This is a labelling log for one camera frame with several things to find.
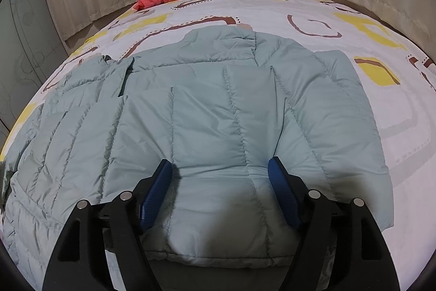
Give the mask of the light green puffer jacket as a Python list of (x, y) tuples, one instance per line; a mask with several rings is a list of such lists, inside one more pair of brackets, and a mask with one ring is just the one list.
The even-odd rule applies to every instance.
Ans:
[(268, 179), (271, 157), (330, 199), (363, 198), (379, 228), (393, 225), (381, 138), (343, 52), (207, 26), (121, 61), (94, 56), (50, 91), (4, 158), (3, 241), (40, 289), (74, 205), (113, 200), (165, 159), (175, 171), (148, 257), (284, 266), (297, 239)]

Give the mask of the patterned white bed sheet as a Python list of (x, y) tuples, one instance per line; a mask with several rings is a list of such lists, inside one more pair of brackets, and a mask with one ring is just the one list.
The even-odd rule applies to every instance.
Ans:
[[(348, 56), (381, 138), (394, 202), (394, 223), (381, 230), (401, 289), (408, 289), (435, 251), (435, 64), (403, 36), (330, 0), (180, 0), (125, 12), (88, 38), (40, 87), (13, 128), (1, 165), (35, 108), (84, 61), (94, 56), (121, 61), (207, 26), (236, 26), (291, 39), (313, 52)], [(290, 264), (198, 267), (148, 258), (166, 290), (277, 290)]]

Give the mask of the frosted glass wardrobe door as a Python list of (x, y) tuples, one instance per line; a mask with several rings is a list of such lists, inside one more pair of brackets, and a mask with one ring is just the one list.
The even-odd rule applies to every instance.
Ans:
[(67, 58), (46, 0), (1, 0), (1, 143), (32, 97)]

